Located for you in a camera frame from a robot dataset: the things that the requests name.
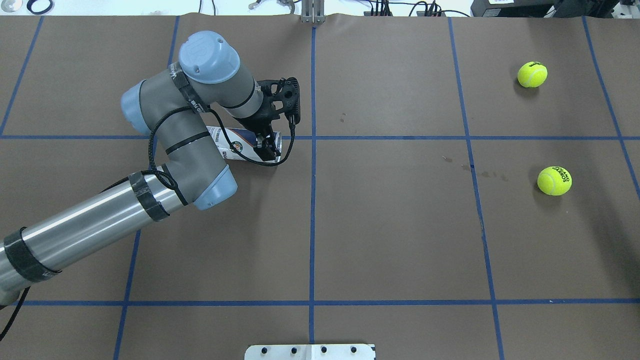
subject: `blue joint cap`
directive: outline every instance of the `blue joint cap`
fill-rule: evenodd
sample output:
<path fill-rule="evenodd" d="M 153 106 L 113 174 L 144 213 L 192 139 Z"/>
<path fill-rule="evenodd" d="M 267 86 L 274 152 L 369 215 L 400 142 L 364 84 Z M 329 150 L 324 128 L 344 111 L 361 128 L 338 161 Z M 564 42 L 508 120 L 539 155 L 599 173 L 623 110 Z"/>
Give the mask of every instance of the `blue joint cap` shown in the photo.
<path fill-rule="evenodd" d="M 120 107 L 125 119 L 133 125 L 142 135 L 151 135 L 151 129 L 147 126 L 145 118 L 142 117 L 140 108 L 140 88 L 145 80 L 140 81 L 136 86 L 128 89 L 120 98 Z"/>
<path fill-rule="evenodd" d="M 218 84 L 240 69 L 240 56 L 213 31 L 199 31 L 180 46 L 178 61 L 187 76 L 203 84 Z"/>
<path fill-rule="evenodd" d="M 199 210 L 206 210 L 227 200 L 236 190 L 238 185 L 227 165 L 193 204 Z"/>

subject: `yellow tennis ball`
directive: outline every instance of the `yellow tennis ball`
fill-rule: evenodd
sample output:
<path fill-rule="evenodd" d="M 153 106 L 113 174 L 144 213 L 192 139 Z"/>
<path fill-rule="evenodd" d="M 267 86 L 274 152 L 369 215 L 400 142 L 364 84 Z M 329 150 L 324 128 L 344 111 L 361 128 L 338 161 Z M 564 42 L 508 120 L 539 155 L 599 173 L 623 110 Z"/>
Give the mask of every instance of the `yellow tennis ball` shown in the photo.
<path fill-rule="evenodd" d="M 569 171 L 561 167 L 548 167 L 538 175 L 538 188 L 547 195 L 562 195 L 572 183 Z"/>
<path fill-rule="evenodd" d="M 526 88 L 537 88 L 547 79 L 547 67 L 542 63 L 531 61 L 518 70 L 518 82 Z"/>

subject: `metallic cylinder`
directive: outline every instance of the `metallic cylinder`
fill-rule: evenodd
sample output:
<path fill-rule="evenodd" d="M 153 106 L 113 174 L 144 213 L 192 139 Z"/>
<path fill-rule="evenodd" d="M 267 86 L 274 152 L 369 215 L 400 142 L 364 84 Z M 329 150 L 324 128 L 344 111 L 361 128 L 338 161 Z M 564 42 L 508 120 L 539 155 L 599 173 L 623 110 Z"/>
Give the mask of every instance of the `metallic cylinder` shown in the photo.
<path fill-rule="evenodd" d="M 145 176 L 156 201 L 167 213 L 183 207 L 173 190 L 154 175 Z M 129 182 L 106 190 L 89 200 L 23 230 L 22 239 L 33 257 L 52 270 L 72 263 L 110 245 L 153 222 L 138 201 Z M 20 276 L 0 249 L 0 305 L 3 294 L 19 291 L 31 282 Z"/>

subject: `can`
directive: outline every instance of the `can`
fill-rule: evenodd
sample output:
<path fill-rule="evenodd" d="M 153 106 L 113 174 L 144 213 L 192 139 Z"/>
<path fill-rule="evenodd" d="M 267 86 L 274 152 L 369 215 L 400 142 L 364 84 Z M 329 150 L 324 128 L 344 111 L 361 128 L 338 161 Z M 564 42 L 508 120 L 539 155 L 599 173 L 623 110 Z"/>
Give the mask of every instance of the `can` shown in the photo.
<path fill-rule="evenodd" d="M 242 155 L 250 158 L 255 161 L 262 161 L 260 156 L 255 153 L 253 148 L 258 145 L 258 141 L 255 137 L 255 134 L 252 131 L 247 129 L 234 129 L 231 127 L 226 127 L 227 135 L 229 135 L 229 140 L 231 140 L 231 144 L 240 152 Z M 218 150 L 223 158 L 229 160 L 244 160 L 238 154 L 234 153 L 229 149 L 229 143 L 225 138 L 225 135 L 222 133 L 222 128 L 218 126 L 207 126 L 207 130 L 209 130 L 209 134 L 213 138 L 213 141 L 216 143 Z M 279 151 L 282 151 L 282 136 L 280 136 L 279 131 L 274 131 L 275 134 L 275 143 L 276 147 Z M 280 157 L 277 156 L 275 160 L 266 161 L 267 163 L 277 163 L 280 161 Z"/>

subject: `metal bracket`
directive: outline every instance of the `metal bracket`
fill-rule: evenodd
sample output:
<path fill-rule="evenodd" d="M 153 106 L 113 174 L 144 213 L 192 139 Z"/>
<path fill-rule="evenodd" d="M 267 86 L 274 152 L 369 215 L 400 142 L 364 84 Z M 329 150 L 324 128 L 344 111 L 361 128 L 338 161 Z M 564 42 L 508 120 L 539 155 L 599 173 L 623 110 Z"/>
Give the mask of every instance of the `metal bracket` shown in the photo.
<path fill-rule="evenodd" d="M 322 24 L 324 22 L 324 0 L 302 0 L 301 20 L 305 24 Z"/>
<path fill-rule="evenodd" d="M 376 360 L 371 344 L 337 345 L 254 345 L 246 349 L 244 360 Z"/>

